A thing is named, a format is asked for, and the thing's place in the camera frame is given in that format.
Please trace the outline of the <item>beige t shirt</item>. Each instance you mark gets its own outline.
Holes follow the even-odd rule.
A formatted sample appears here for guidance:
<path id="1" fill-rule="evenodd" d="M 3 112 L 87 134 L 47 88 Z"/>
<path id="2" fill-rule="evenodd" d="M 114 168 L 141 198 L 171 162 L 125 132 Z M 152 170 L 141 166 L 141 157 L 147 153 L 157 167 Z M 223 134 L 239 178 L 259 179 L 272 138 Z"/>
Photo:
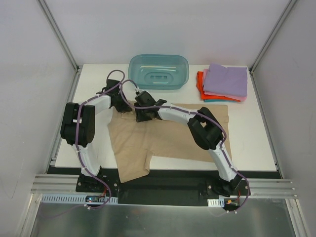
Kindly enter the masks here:
<path id="1" fill-rule="evenodd" d="M 122 183 L 148 175 L 153 156 L 214 162 L 195 143 L 189 128 L 177 122 L 137 122 L 134 111 L 114 110 L 108 129 Z"/>

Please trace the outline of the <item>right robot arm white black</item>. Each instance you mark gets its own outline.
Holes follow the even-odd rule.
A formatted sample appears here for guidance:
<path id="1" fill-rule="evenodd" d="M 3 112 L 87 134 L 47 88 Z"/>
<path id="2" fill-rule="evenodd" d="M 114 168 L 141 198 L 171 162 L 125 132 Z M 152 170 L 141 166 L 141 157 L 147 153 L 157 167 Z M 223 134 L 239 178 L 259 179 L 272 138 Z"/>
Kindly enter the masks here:
<path id="1" fill-rule="evenodd" d="M 137 122 L 159 119 L 188 127 L 195 143 L 208 151 L 218 169 L 219 178 L 211 185 L 213 192 L 230 197 L 240 189 L 242 177 L 226 149 L 227 134 L 208 108 L 190 110 L 163 99 L 156 101 L 147 91 L 137 91 L 135 100 Z"/>

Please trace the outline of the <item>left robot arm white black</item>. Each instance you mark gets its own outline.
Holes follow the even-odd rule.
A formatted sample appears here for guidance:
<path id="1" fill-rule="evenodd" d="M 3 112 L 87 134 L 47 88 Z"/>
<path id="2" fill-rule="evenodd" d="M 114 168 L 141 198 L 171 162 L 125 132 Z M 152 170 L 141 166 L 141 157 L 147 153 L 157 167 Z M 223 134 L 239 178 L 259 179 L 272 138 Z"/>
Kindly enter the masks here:
<path id="1" fill-rule="evenodd" d="M 89 178 L 87 186 L 93 192 L 101 191 L 105 182 L 100 173 L 101 164 L 93 147 L 96 116 L 106 115 L 105 124 L 108 125 L 114 110 L 119 113 L 131 111 L 119 92 L 121 84 L 119 80 L 110 79 L 106 87 L 92 98 L 82 103 L 68 102 L 64 109 L 60 129 L 61 138 L 76 152 L 81 165 L 81 175 L 83 178 Z"/>

